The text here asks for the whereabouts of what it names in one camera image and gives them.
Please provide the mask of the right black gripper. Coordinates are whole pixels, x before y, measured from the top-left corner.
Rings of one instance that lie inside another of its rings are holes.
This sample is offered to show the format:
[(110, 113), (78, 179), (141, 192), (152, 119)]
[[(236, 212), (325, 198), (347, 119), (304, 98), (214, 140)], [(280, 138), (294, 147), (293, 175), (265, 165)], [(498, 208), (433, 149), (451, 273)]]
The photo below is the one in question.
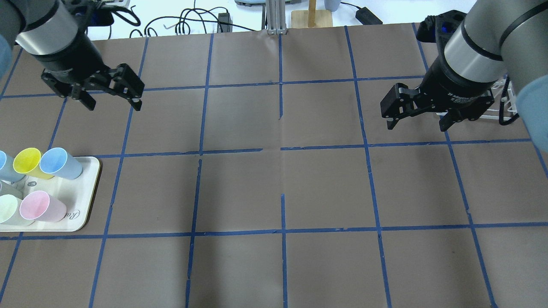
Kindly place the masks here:
[(477, 99), (491, 89), (494, 81), (482, 83), (468, 80), (457, 74), (447, 63), (444, 55), (439, 55), (425, 74), (421, 84), (409, 88), (403, 83), (395, 83), (381, 100), (382, 118), (386, 127), (393, 130), (397, 123), (407, 117), (415, 117), (421, 108), (433, 111), (447, 110), (439, 121), (440, 131), (445, 132), (456, 123), (464, 120), (478, 120), (489, 108), (487, 102)]

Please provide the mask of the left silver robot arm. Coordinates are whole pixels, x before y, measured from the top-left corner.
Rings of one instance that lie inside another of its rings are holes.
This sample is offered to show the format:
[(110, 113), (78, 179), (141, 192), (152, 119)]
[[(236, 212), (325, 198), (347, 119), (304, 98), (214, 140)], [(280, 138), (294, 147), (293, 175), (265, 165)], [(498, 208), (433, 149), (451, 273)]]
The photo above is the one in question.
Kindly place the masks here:
[(140, 25), (129, 8), (113, 0), (3, 0), (1, 74), (11, 64), (14, 45), (19, 45), (43, 66), (41, 80), (57, 96), (92, 111), (96, 101), (89, 92), (98, 90), (127, 100), (139, 111), (145, 86), (141, 78), (129, 64), (106, 65), (86, 33), (90, 26), (111, 26), (114, 16)]

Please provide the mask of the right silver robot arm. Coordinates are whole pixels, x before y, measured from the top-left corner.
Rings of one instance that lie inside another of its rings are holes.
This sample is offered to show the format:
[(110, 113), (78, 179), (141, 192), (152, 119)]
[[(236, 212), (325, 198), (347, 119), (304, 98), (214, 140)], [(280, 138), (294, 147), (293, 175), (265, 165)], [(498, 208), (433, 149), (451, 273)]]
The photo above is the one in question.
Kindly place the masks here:
[(417, 88), (396, 83), (380, 103), (387, 128), (423, 113), (444, 113), (440, 130), (475, 121), (493, 105), (503, 76), (533, 144), (547, 151), (547, 24), (545, 0), (478, 0), (468, 13), (428, 16), (416, 38), (438, 56)]

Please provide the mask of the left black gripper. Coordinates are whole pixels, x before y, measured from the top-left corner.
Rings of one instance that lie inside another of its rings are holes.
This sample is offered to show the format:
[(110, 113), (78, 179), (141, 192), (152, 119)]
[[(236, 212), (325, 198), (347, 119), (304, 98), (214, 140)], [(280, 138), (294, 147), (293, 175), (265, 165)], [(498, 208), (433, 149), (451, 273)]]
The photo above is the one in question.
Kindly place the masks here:
[(73, 96), (89, 111), (96, 100), (91, 90), (119, 96), (127, 100), (133, 110), (141, 111), (145, 84), (128, 64), (110, 68), (98, 49), (86, 36), (78, 36), (65, 49), (41, 55), (41, 80), (58, 96)]

